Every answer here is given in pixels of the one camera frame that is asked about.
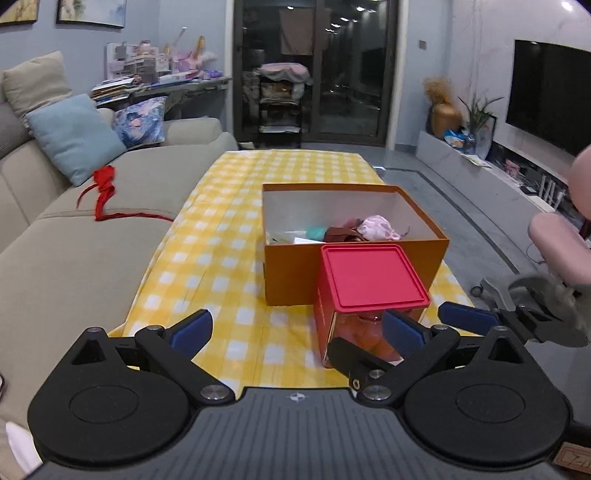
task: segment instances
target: red plastic container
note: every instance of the red plastic container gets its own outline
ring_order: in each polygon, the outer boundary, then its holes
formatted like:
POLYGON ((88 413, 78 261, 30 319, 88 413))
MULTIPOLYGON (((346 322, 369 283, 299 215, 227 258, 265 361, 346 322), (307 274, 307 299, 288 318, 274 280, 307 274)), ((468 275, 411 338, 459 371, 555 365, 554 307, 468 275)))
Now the red plastic container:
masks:
POLYGON ((324 245, 314 303, 320 358, 342 337, 392 362, 400 356, 382 337, 384 310, 407 315, 429 306, 427 290, 401 247, 394 244, 324 245))

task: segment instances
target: red ribbon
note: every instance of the red ribbon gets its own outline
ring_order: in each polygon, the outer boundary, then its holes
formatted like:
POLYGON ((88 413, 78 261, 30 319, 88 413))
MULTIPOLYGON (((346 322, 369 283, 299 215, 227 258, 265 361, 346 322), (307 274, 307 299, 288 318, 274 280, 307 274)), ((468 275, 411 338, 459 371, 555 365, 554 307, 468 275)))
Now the red ribbon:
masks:
POLYGON ((109 215, 105 215, 103 210, 105 208, 105 203, 115 194, 115 185, 113 185, 113 180, 115 179, 115 167, 112 165, 107 165, 102 168, 99 168, 93 173, 92 176, 95 180, 95 184, 91 185, 90 187, 86 188, 78 197, 78 201, 76 202, 76 208, 80 206, 80 201, 82 197, 86 195, 92 189, 99 189, 99 197, 96 199, 96 207, 95 207, 95 219, 97 222, 102 222, 103 220, 110 220, 112 218, 128 218, 128 217, 142 217, 142 218, 157 218, 160 220, 167 220, 172 222, 172 218, 165 217, 163 215, 158 215, 156 213, 111 213, 109 215))

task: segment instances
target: television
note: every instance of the television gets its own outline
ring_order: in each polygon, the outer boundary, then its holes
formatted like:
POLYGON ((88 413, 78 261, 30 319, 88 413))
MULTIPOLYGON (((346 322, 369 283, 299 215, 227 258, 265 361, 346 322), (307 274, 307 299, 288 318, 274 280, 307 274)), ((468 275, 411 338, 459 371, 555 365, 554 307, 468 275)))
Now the television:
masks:
POLYGON ((591 53, 515 40, 506 122, 578 155, 591 144, 591 53))

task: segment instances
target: open cardboard box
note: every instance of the open cardboard box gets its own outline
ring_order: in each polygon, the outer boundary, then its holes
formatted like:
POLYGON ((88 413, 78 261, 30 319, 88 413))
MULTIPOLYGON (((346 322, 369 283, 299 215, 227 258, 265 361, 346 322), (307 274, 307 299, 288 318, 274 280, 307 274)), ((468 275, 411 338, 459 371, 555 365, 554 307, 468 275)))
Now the open cardboard box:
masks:
POLYGON ((383 216, 401 235, 408 232, 396 243, 429 290, 449 239, 403 189, 390 185, 266 183, 262 186, 262 217, 267 305, 314 303, 322 247, 275 244, 269 242, 270 237, 312 227, 341 226, 349 219, 371 215, 383 216))

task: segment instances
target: potted plant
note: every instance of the potted plant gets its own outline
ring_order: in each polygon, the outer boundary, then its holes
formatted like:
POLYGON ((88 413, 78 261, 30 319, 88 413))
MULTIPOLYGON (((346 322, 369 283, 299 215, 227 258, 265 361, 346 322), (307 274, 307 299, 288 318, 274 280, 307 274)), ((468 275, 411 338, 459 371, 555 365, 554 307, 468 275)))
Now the potted plant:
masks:
POLYGON ((452 86, 442 77, 428 78, 423 82, 425 94, 431 100, 426 130, 437 138, 443 138, 446 130, 457 131, 462 124, 462 113, 452 105, 452 86))
POLYGON ((470 105, 468 105, 461 97, 458 98, 468 110, 468 135, 464 140, 464 152, 473 154, 476 150, 476 134, 482 127, 484 127, 486 121, 492 117, 492 113, 486 111, 487 107, 494 102, 498 102, 503 97, 493 98, 492 100, 484 97, 484 100, 482 100, 482 98, 477 97, 476 94, 474 94, 470 105))

